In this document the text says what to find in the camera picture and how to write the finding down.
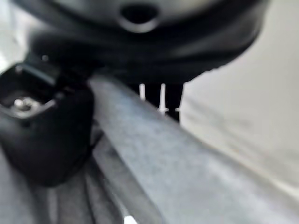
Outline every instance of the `white wall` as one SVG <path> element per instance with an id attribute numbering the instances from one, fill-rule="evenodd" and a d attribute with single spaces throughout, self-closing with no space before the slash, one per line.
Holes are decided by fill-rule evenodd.
<path id="1" fill-rule="evenodd" d="M 299 1 L 274 0 L 258 42 L 186 85 L 183 124 L 299 196 Z"/>
<path id="2" fill-rule="evenodd" d="M 9 26 L 8 0 L 0 0 L 0 71 L 22 58 L 24 51 L 13 40 Z"/>

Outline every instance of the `black plastic part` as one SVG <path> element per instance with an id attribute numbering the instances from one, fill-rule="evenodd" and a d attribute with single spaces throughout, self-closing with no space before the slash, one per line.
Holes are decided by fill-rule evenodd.
<path id="1" fill-rule="evenodd" d="M 159 10 L 151 4 L 129 4 L 120 9 L 120 16 L 133 24 L 144 24 L 159 16 Z"/>
<path id="2" fill-rule="evenodd" d="M 113 29 L 124 29 L 120 24 L 120 12 L 131 8 L 130 17 L 139 23 L 148 22 L 156 15 L 155 28 L 180 23 L 195 14 L 207 11 L 225 0 L 41 0 L 48 1 L 78 18 Z"/>
<path id="3" fill-rule="evenodd" d="M 103 64 L 128 83 L 183 83 L 247 49 L 261 30 L 268 0 L 223 0 L 145 34 L 87 21 L 46 0 L 12 3 L 16 39 L 39 56 L 58 64 Z"/>
<path id="4" fill-rule="evenodd" d="M 85 84 L 57 93 L 20 66 L 0 77 L 0 142 L 24 175 L 41 185 L 56 186 L 90 155 L 93 93 Z M 20 96 L 41 102 L 39 109 L 29 115 L 15 113 L 11 107 Z"/>

